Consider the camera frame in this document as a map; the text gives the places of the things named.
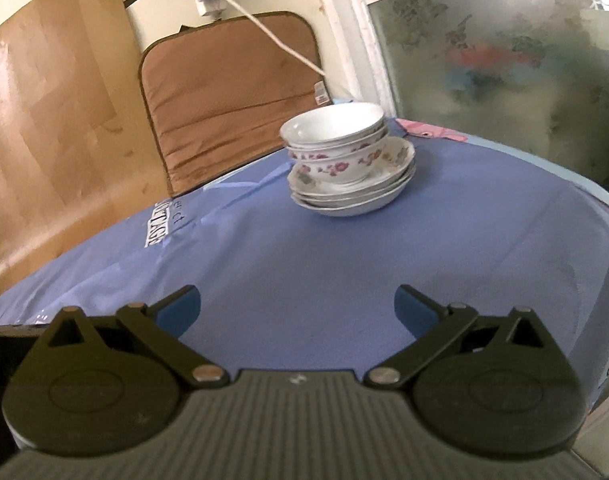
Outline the frosted floral glass door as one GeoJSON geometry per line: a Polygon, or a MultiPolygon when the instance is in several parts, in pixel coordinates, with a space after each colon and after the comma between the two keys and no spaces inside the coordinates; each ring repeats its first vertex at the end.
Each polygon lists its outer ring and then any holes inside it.
{"type": "Polygon", "coordinates": [[[362,0],[397,114],[609,192],[609,0],[362,0]]]}

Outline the blue printed tablecloth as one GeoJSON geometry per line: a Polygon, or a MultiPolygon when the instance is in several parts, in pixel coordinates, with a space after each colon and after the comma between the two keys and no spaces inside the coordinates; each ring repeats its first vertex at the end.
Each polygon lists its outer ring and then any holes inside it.
{"type": "Polygon", "coordinates": [[[63,307],[110,314],[185,285],[183,340],[227,370],[350,368],[411,341],[402,284],[486,315],[533,309],[598,396],[609,370],[609,198],[490,143],[415,139],[417,170],[385,208],[328,218],[290,197],[275,153],[95,235],[0,296],[0,325],[63,307]]]}

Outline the white floral deep plate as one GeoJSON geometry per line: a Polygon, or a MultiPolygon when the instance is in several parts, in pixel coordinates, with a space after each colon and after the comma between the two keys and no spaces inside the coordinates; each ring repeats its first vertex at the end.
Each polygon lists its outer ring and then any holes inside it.
{"type": "Polygon", "coordinates": [[[382,188],[395,182],[415,164],[416,150],[411,141],[398,136],[386,136],[379,148],[367,148],[366,157],[362,157],[369,165],[355,164],[349,166],[343,174],[356,177],[351,182],[339,182],[330,174],[317,172],[318,163],[314,165],[297,162],[290,170],[287,182],[292,192],[306,197],[328,197],[332,195],[350,195],[367,190],[367,188],[382,188]]]}

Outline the brown seat cushion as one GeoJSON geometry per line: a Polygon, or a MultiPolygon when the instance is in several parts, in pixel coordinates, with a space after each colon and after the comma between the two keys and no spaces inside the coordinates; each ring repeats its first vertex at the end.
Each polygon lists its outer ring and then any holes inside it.
{"type": "Polygon", "coordinates": [[[289,11],[185,27],[151,44],[138,79],[149,125],[180,196],[279,150],[280,127],[327,105],[313,27],[289,11]]]}

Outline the white floral bowl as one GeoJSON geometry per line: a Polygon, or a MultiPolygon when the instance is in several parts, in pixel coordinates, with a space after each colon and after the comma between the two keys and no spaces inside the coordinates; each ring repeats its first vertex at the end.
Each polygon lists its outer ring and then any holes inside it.
{"type": "Polygon", "coordinates": [[[324,183],[349,184],[364,179],[375,168],[388,138],[365,145],[345,155],[298,159],[294,168],[298,174],[324,183]]]}
{"type": "Polygon", "coordinates": [[[377,129],[385,121],[381,106],[350,102],[309,110],[287,120],[280,136],[290,145],[328,144],[356,138],[377,129]]]}
{"type": "Polygon", "coordinates": [[[346,145],[371,140],[373,138],[376,138],[376,136],[384,136],[388,132],[388,130],[389,130],[389,128],[387,126],[382,126],[376,130],[373,130],[370,132],[358,133],[358,134],[355,134],[355,136],[349,136],[347,139],[343,139],[343,140],[328,141],[328,142],[313,143],[313,144],[286,143],[285,148],[288,148],[288,150],[305,151],[305,152],[330,150],[331,148],[343,148],[346,145]]]}

